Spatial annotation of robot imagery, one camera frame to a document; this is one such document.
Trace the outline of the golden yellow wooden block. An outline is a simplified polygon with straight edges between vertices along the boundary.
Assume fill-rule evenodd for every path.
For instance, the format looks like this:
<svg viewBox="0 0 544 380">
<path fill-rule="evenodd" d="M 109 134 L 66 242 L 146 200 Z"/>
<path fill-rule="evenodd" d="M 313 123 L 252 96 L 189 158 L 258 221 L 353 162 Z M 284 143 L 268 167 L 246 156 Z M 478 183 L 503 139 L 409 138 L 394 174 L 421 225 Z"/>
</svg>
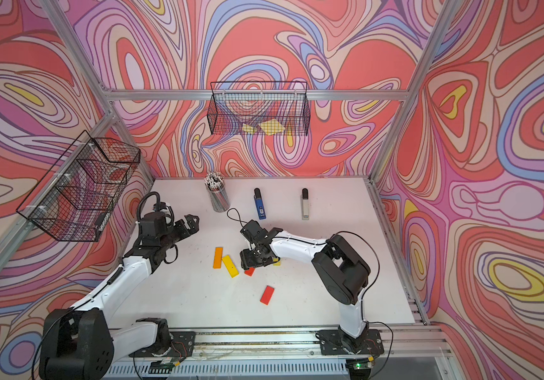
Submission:
<svg viewBox="0 0 544 380">
<path fill-rule="evenodd" d="M 229 275 L 232 278 L 235 278 L 240 274 L 240 272 L 237 269 L 237 266 L 235 266 L 231 256 L 229 256 L 229 255 L 223 256 L 222 257 L 222 263 L 224 264 L 226 270 L 228 271 Z"/>
</svg>

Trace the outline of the orange wooden block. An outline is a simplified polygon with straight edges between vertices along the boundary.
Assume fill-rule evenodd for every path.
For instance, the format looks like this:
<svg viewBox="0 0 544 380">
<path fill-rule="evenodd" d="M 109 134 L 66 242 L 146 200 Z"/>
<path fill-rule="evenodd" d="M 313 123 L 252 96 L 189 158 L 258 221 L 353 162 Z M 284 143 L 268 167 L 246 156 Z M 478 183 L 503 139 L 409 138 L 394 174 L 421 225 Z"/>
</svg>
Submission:
<svg viewBox="0 0 544 380">
<path fill-rule="evenodd" d="M 214 250 L 214 257 L 213 257 L 213 269 L 220 269 L 222 265 L 222 260 L 223 260 L 223 248 L 216 247 Z"/>
</svg>

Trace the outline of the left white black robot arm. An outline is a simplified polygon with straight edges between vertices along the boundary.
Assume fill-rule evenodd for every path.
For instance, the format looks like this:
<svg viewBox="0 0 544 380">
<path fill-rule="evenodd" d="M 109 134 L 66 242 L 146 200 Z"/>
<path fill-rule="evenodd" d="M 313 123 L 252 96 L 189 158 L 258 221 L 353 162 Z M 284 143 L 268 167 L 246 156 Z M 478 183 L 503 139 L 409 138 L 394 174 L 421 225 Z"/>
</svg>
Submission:
<svg viewBox="0 0 544 380">
<path fill-rule="evenodd" d="M 122 329 L 109 321 L 134 290 L 161 264 L 167 251 L 199 232 L 199 217 L 171 223 L 169 212 L 138 222 L 139 236 L 117 269 L 83 299 L 49 313 L 32 375 L 41 379 L 101 379 L 119 359 L 134 353 L 163 356 L 174 348 L 164 318 L 141 318 Z"/>
</svg>

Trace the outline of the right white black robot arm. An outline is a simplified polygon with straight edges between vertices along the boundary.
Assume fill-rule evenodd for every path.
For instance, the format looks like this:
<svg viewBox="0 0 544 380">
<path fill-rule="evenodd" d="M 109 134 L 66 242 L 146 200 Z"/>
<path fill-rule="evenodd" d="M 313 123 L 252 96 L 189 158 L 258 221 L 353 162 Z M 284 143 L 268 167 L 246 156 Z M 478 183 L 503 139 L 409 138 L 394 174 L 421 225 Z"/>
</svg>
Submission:
<svg viewBox="0 0 544 380">
<path fill-rule="evenodd" d="M 310 263 L 340 310 L 337 334 L 323 342 L 349 354 L 365 348 L 370 324 L 364 317 L 362 299 L 371 268 L 344 237 L 333 234 L 327 239 L 307 238 L 276 227 L 268 231 L 255 220 L 245 223 L 240 233 L 249 244 L 240 252 L 244 270 L 267 267 L 284 259 Z"/>
</svg>

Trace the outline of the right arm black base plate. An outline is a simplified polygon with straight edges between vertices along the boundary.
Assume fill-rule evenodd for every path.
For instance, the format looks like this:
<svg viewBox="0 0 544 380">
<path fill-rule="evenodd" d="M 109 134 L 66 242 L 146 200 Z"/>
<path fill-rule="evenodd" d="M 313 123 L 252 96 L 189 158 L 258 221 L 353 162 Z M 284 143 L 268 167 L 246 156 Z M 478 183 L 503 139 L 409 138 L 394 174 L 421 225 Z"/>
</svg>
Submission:
<svg viewBox="0 0 544 380">
<path fill-rule="evenodd" d="M 341 329 L 323 329 L 316 332 L 315 337 L 323 356 L 368 355 L 377 358 L 385 352 L 377 329 L 365 329 L 357 338 Z"/>
</svg>

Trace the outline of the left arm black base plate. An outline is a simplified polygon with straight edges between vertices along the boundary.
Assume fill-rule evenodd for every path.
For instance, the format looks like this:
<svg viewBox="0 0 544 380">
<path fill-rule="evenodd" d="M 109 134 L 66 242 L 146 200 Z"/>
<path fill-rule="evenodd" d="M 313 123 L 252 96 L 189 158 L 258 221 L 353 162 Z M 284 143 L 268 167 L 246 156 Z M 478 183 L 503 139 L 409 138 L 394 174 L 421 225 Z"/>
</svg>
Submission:
<svg viewBox="0 0 544 380">
<path fill-rule="evenodd" d="M 172 358 L 186 359 L 193 355 L 196 333 L 194 331 L 173 331 L 162 343 L 154 343 L 131 354 L 131 358 Z"/>
</svg>

